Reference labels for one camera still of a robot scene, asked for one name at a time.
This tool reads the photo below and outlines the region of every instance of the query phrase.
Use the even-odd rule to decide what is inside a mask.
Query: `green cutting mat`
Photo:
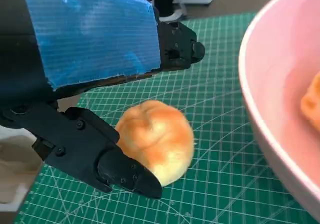
[[[161,200],[119,189],[104,194],[44,166],[15,223],[316,223],[268,166],[242,103],[238,52],[253,16],[187,21],[206,47],[202,62],[185,71],[97,88],[80,99],[80,107],[112,125],[130,106],[147,99],[163,101],[186,115],[196,138],[194,159],[180,180],[164,188]]]

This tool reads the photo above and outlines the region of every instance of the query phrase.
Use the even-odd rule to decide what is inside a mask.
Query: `white grid line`
[[[118,196],[114,196],[113,193],[100,196],[96,190],[90,193],[90,190],[87,190],[87,186],[84,191],[80,191],[81,182],[68,177],[61,177],[60,172],[52,173],[51,175],[44,173],[41,174],[43,178],[35,185],[40,190],[40,193],[31,194],[32,198],[28,204],[29,206],[34,206],[33,214],[22,212],[21,221],[24,221],[24,217],[30,217],[32,224],[34,222],[42,224],[43,221],[57,223],[49,221],[49,219],[53,214],[56,215],[56,220],[60,215],[66,214],[66,211],[64,211],[66,208],[63,205],[56,207],[56,203],[61,201],[68,202],[68,204],[71,203],[70,211],[74,208],[73,205],[76,205],[76,208],[71,212],[67,212],[60,224],[64,224],[67,221],[70,213],[74,217],[71,224],[75,223],[76,217],[78,220],[79,218],[82,219],[81,223],[89,221],[91,224],[115,223],[118,220],[119,223],[123,224],[128,221],[128,218],[132,220],[132,223],[136,220],[143,223],[161,222],[162,224],[165,222],[168,224],[172,222],[175,215],[177,216],[178,224],[193,222],[208,224],[220,221],[219,218],[224,212],[227,212],[228,217],[227,221],[223,221],[224,224],[237,223],[237,218],[234,218],[234,214],[241,215],[242,223],[246,223],[246,217],[256,218],[262,223],[288,223],[288,221],[292,222],[290,220],[292,211],[298,212],[301,216],[300,221],[305,223],[307,212],[299,208],[299,206],[298,208],[293,206],[296,202],[294,200],[290,201],[291,196],[286,190],[282,192],[282,189],[272,188],[272,185],[279,185],[279,181],[269,173],[269,166],[266,164],[257,144],[253,141],[253,134],[249,128],[248,118],[242,104],[241,92],[237,85],[237,52],[246,25],[236,24],[237,22],[248,23],[251,18],[252,15],[248,14],[240,17],[205,19],[200,25],[197,22],[187,21],[193,30],[202,35],[199,36],[199,40],[206,45],[206,57],[202,62],[192,65],[189,70],[162,73],[147,81],[97,88],[90,93],[86,93],[80,99],[80,104],[97,112],[98,115],[104,117],[112,125],[117,122],[120,115],[127,108],[145,100],[158,99],[174,105],[187,116],[197,139],[196,154],[189,169],[190,173],[195,173],[196,181],[189,178],[187,173],[179,183],[177,182],[164,188],[164,192],[169,197],[163,197],[158,203],[149,201],[145,206],[145,204],[140,203],[142,201],[141,197],[131,199],[132,194],[126,192],[120,192]],[[222,178],[222,176],[226,177],[226,175],[228,176],[228,181]],[[48,177],[51,182],[53,178],[53,184],[43,183],[44,177]],[[60,179],[64,180],[61,180],[62,183],[59,182],[60,186],[58,186],[56,180]],[[258,180],[267,183],[266,187],[260,186],[260,181],[257,182]],[[211,192],[211,188],[216,186],[219,187],[220,192]],[[49,188],[51,188],[50,197],[44,195]],[[57,191],[63,190],[64,197],[61,194],[58,197],[51,197],[55,189]],[[240,189],[240,191],[235,193],[237,195],[233,197],[235,194],[233,194],[232,190],[236,189]],[[255,194],[254,200],[249,197],[248,191]],[[45,196],[48,200],[51,200],[50,204],[46,200],[44,207],[37,206],[39,201],[38,203],[33,203],[34,197],[37,195],[40,195],[37,200],[42,201]],[[266,200],[260,201],[260,196],[262,195],[268,196],[269,203],[265,203]],[[282,206],[283,204],[279,205],[277,200],[274,200],[274,195],[283,200],[289,199],[289,201],[284,206]],[[201,200],[201,202],[199,200],[196,201],[195,197],[203,196],[204,200]],[[75,202],[75,198],[78,199],[80,197],[82,197],[82,200],[88,200],[89,198],[89,201],[85,204]],[[216,207],[211,206],[209,202],[212,197],[215,197],[218,202]],[[107,198],[109,198],[107,205],[101,209],[100,203],[104,203],[102,201]],[[228,204],[224,204],[223,206],[225,207],[219,208],[219,201],[224,203],[226,200]],[[179,203],[177,209],[173,208],[175,202]],[[235,202],[242,203],[241,211],[233,206]],[[108,207],[111,204],[115,208],[110,211]],[[257,208],[260,205],[267,205],[269,216],[262,216],[260,212],[252,213],[250,210],[246,211],[247,204],[255,204]],[[42,208],[40,216],[35,217],[34,214],[38,213],[40,208]],[[44,216],[44,209],[49,210],[49,215],[46,217]],[[144,217],[141,217],[139,209],[144,210]],[[134,211],[133,217],[132,214],[129,216],[129,210],[131,212]],[[149,212],[151,210],[155,212],[152,221],[149,220]],[[216,211],[215,218],[208,220],[208,214],[214,210]],[[284,215],[282,214],[281,218],[285,216],[285,220],[280,218],[280,213],[282,212],[284,212]],[[90,217],[93,214],[93,218],[88,220],[88,214],[90,214]]]

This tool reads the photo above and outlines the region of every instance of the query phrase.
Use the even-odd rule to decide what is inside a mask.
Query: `floor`
[[[187,5],[189,18],[209,17],[228,15],[241,12],[258,11],[269,0],[213,0],[206,5]],[[66,110],[68,107],[76,106],[79,96],[70,97],[59,100],[61,110]],[[2,223],[12,223],[13,216],[10,213],[5,214],[5,217],[0,215]]]

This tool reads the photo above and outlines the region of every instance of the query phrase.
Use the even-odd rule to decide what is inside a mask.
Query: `orange food in bowl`
[[[123,153],[147,167],[166,186],[179,179],[194,155],[194,134],[185,116],[159,101],[129,108],[115,129]]]
[[[302,98],[301,110],[320,132],[320,72],[314,77],[307,93]]]

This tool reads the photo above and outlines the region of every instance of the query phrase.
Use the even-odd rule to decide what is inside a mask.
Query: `blue duct tape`
[[[53,89],[160,66],[157,23],[146,0],[26,1]]]

